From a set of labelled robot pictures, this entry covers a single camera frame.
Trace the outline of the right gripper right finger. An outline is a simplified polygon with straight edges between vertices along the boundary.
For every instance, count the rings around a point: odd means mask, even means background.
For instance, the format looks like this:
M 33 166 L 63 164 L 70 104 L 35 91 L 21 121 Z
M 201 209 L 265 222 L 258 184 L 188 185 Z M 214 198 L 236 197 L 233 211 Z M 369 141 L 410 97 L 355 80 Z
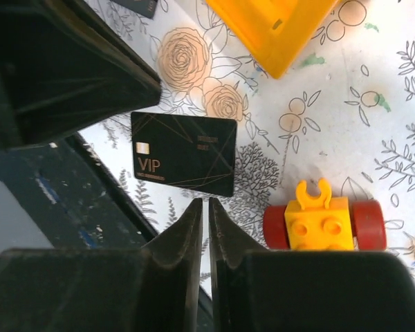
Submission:
M 216 331 L 415 331 L 415 283 L 387 252 L 268 250 L 209 200 Z

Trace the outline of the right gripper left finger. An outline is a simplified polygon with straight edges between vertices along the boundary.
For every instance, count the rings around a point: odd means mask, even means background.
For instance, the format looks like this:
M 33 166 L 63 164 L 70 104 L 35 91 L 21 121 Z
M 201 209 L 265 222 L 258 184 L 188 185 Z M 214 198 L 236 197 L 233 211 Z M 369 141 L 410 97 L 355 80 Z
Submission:
M 203 202 L 132 249 L 0 254 L 0 331 L 195 331 Z

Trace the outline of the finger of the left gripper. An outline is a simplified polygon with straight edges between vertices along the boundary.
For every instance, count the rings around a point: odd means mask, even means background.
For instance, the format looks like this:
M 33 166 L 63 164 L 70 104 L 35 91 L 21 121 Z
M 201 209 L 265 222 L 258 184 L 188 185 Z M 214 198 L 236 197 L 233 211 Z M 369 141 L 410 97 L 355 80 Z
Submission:
M 84 1 L 0 1 L 0 148 L 160 102 L 157 73 Z

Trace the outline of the yellow plastic bin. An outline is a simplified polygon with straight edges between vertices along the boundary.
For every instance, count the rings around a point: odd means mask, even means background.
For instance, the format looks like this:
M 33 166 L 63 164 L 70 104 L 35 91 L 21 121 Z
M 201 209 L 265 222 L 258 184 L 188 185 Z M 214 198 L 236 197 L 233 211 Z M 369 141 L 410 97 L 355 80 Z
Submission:
M 207 4 L 258 64 L 279 79 L 337 1 L 222 0 Z

